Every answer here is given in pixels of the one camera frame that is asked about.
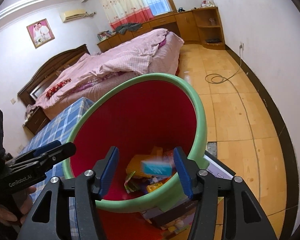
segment framed photo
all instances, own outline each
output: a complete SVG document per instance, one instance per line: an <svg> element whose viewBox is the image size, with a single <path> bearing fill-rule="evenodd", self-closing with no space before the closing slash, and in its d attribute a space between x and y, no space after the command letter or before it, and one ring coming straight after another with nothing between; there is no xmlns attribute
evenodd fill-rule
<svg viewBox="0 0 300 240"><path fill-rule="evenodd" d="M107 36L108 38L110 38L110 37L112 36L112 32L111 32L111 31L106 31L105 34L106 34L106 36Z"/></svg>
<svg viewBox="0 0 300 240"><path fill-rule="evenodd" d="M106 35L106 32L101 32L101 33L98 33L98 38L100 41L104 41L106 39L108 39L109 36Z"/></svg>
<svg viewBox="0 0 300 240"><path fill-rule="evenodd" d="M54 39L54 35L50 29L47 19L32 23L27 26L27 30L35 48L38 48Z"/></svg>

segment wooden headboard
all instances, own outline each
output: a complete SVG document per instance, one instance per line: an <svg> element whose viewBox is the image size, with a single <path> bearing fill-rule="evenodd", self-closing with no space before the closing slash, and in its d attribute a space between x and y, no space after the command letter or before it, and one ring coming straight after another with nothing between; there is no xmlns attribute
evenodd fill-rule
<svg viewBox="0 0 300 240"><path fill-rule="evenodd" d="M18 97L25 106L33 105L35 100L56 80L60 73L77 63L85 53L89 53L86 44L55 55L39 68L32 79L19 91Z"/></svg>

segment wooden cabinet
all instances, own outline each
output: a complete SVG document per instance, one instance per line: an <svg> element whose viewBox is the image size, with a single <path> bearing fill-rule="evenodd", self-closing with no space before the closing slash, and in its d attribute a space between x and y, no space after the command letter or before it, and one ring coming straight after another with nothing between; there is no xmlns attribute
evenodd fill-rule
<svg viewBox="0 0 300 240"><path fill-rule="evenodd" d="M133 32L132 34L133 34L133 37L138 37L138 36L141 36L141 35L143 35L143 34L145 34L145 33L148 33L148 32L150 32L150 31L152 31L152 29L151 28L149 28L149 29L139 29L137 32Z"/></svg>
<svg viewBox="0 0 300 240"><path fill-rule="evenodd" d="M111 49L110 43L108 40L105 41L101 41L99 44L99 49L101 50L101 52L106 52L107 50Z"/></svg>
<svg viewBox="0 0 300 240"><path fill-rule="evenodd" d="M154 20L145 22L135 32L127 31L124 35L115 34L109 39L98 44L100 50L105 52L122 43L152 31L153 29L167 29L181 37L187 44L202 44L208 49L225 49L225 41L218 7L199 8L187 12L170 12L155 17ZM211 39L220 42L211 43Z"/></svg>
<svg viewBox="0 0 300 240"><path fill-rule="evenodd" d="M181 38L184 41L200 41L198 28L192 12L175 15Z"/></svg>
<svg viewBox="0 0 300 240"><path fill-rule="evenodd" d="M33 135L36 135L38 132L42 130L43 127L45 127L50 120L45 115L41 107L37 107L34 111L34 113L31 115L31 117L28 119L28 121L25 123L25 127L30 130L30 132L33 133Z"/></svg>
<svg viewBox="0 0 300 240"><path fill-rule="evenodd" d="M113 35L111 38L108 39L108 41L111 48L114 48L122 43L119 35Z"/></svg>
<svg viewBox="0 0 300 240"><path fill-rule="evenodd" d="M119 38L121 40L121 43L125 43L127 41L131 41L134 37L132 35L132 32L126 31L126 33L124 35L122 34L118 34Z"/></svg>
<svg viewBox="0 0 300 240"><path fill-rule="evenodd" d="M168 23L173 23L176 21L176 18L174 17L174 15L172 16L167 16L167 17L164 17L164 18L160 18L160 19L157 19L157 20L153 20L150 22L150 25L151 27L158 27L160 25L164 25L164 24L168 24Z"/></svg>

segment screw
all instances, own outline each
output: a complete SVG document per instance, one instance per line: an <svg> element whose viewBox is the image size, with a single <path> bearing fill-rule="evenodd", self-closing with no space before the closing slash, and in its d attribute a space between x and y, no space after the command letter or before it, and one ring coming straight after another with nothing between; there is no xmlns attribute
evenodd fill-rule
<svg viewBox="0 0 300 240"><path fill-rule="evenodd" d="M241 182L243 182L243 179L241 177L239 177L239 176L235 176L234 177L234 181L238 182L238 183L241 183Z"/></svg>
<svg viewBox="0 0 300 240"><path fill-rule="evenodd" d="M92 174L93 174L92 170L87 170L87 171L84 172L84 175L87 176L87 177L91 176Z"/></svg>
<svg viewBox="0 0 300 240"><path fill-rule="evenodd" d="M201 176L207 176L208 175L208 172L206 170L199 170L198 173Z"/></svg>
<svg viewBox="0 0 300 240"><path fill-rule="evenodd" d="M52 177L52 178L50 179L50 182L51 182L51 183L56 183L56 182L58 182L58 180L59 180L58 177Z"/></svg>

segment dark baseboard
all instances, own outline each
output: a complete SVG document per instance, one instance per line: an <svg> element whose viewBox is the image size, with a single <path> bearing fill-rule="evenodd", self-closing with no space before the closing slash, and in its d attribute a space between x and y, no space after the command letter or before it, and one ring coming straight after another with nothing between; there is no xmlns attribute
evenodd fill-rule
<svg viewBox="0 0 300 240"><path fill-rule="evenodd" d="M233 50L231 50L227 45L226 45L226 51L238 64L240 64L240 57ZM294 148L287 127L283 121L283 118L277 106L273 102L271 96L267 92L266 88L263 86L263 84L260 82L258 77L254 74L254 72L247 66L247 64L244 61L242 61L241 68L245 72L247 77L250 79L251 83L254 85L256 90L258 91L264 105L266 106L266 109L268 110L268 113L272 119L275 130L279 137L283 159L284 159L284 165L286 169L286 178L287 178L286 208L288 209L285 212L280 240L288 240L291 237L296 222L298 207L295 206L298 205L298 200L299 200L298 166L297 166L296 156L294 153Z"/></svg>

